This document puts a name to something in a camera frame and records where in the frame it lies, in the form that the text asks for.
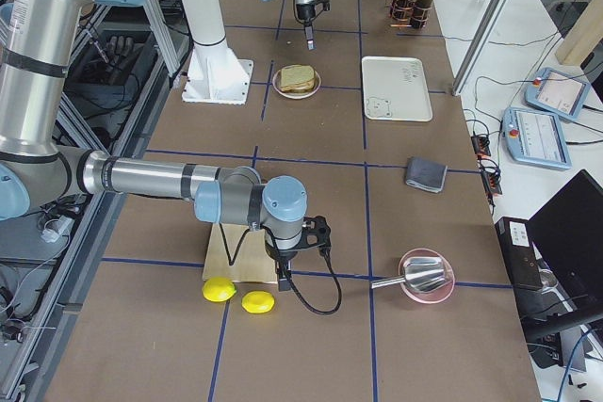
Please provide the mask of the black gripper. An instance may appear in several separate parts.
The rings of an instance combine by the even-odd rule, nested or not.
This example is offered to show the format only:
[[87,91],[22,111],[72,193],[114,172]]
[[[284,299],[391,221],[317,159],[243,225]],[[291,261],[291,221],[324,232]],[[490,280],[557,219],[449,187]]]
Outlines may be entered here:
[[263,231],[266,253],[275,263],[279,291],[291,290],[290,261],[299,252],[318,249],[321,257],[330,260],[331,228],[323,216],[292,223],[271,220],[263,225]]
[[304,26],[304,36],[307,48],[312,51],[315,49],[313,21],[323,11],[329,10],[329,0],[294,0],[295,19]]

